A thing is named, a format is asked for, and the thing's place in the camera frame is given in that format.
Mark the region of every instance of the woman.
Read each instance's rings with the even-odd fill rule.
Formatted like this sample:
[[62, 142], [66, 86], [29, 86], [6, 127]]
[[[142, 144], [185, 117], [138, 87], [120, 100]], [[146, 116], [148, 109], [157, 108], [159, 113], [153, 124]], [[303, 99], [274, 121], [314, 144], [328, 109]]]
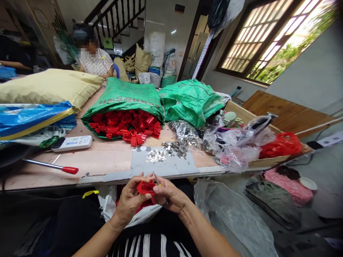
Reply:
[[94, 30], [87, 24], [75, 24], [73, 38], [80, 50], [80, 71], [102, 78], [113, 77], [110, 55], [98, 48]]
[[60, 207], [50, 257], [239, 256], [195, 206], [193, 187], [187, 179], [173, 180], [175, 185], [162, 177], [157, 179], [161, 185], [153, 188], [155, 201], [164, 208], [148, 223], [129, 228], [125, 227], [138, 206], [152, 198], [151, 194], [138, 194], [137, 184], [156, 181], [152, 174], [130, 179], [107, 223], [100, 217], [98, 203], [87, 198], [65, 200], [69, 203]]

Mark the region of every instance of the brown paper bag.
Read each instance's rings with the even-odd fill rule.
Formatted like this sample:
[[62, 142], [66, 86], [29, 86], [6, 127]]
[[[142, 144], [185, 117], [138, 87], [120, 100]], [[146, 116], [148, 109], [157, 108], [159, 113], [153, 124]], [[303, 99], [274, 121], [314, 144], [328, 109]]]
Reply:
[[136, 43], [135, 74], [137, 78], [139, 73], [148, 72], [149, 66], [152, 61], [152, 54], [142, 50]]
[[135, 56], [136, 54], [131, 55], [130, 57], [126, 56], [125, 68], [127, 72], [135, 71]]

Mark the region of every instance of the doorway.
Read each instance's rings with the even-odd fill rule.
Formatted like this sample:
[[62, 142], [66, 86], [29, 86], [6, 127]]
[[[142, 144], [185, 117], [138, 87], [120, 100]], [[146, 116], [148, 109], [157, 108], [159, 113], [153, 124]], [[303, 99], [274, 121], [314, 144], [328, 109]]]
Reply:
[[[193, 26], [185, 50], [185, 55], [180, 67], [178, 81], [191, 79], [194, 74], [195, 68], [200, 59], [201, 52], [204, 49], [207, 37], [209, 35], [208, 14], [211, 10], [212, 4], [213, 0], [199, 1], [199, 5], [194, 17]], [[211, 44], [209, 45], [209, 49], [205, 55], [203, 64], [197, 76], [197, 79], [199, 81], [201, 80], [202, 75], [206, 69], [208, 63], [207, 60], [211, 58], [213, 54], [213, 49], [217, 45], [213, 44], [213, 41], [217, 42], [220, 38], [220, 35], [221, 34], [219, 34], [214, 40], [212, 40]]]

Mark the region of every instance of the yellow sack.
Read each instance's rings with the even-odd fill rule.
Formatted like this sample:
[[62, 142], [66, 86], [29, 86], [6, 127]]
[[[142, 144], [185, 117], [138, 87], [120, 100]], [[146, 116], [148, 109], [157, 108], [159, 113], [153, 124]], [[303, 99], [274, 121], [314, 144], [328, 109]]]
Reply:
[[[113, 63], [116, 64], [119, 68], [119, 79], [125, 82], [130, 82], [128, 75], [126, 74], [125, 63], [123, 62], [123, 60], [119, 57], [116, 57], [114, 58]], [[117, 77], [116, 70], [113, 71], [113, 77]]]
[[125, 57], [125, 68], [127, 72], [135, 71], [135, 56], [136, 54], [131, 55], [130, 57]]
[[77, 113], [103, 82], [92, 74], [48, 69], [0, 84], [0, 104], [54, 105], [69, 101]]
[[148, 72], [149, 66], [152, 61], [152, 54], [142, 50], [136, 43], [135, 74], [137, 78], [139, 73]]

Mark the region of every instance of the white bowl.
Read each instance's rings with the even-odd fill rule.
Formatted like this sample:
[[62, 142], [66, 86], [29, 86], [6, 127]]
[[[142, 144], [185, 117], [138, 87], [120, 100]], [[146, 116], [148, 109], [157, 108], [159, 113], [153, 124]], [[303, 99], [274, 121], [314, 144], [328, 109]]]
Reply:
[[311, 189], [313, 191], [318, 189], [317, 184], [309, 178], [301, 177], [299, 178], [299, 181], [304, 187], [308, 189]]

